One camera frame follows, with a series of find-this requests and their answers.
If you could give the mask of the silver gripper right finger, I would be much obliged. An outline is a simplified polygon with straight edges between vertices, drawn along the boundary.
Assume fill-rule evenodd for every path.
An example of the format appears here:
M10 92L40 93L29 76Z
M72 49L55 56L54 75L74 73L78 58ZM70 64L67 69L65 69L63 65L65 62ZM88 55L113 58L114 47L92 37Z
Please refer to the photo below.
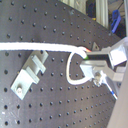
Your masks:
M87 64L92 64L94 61L106 61L109 67L115 67L128 60L128 37L100 51L88 52L87 56Z

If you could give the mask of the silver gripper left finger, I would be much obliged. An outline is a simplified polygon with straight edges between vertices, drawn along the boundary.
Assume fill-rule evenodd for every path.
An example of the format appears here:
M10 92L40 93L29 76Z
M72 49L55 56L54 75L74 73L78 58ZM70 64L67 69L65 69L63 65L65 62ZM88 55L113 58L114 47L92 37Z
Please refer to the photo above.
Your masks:
M102 64L87 64L82 62L80 68L85 77L91 78L96 86L102 83L110 84L111 82L121 83L123 81L125 67L118 67L115 71L108 67L106 62Z

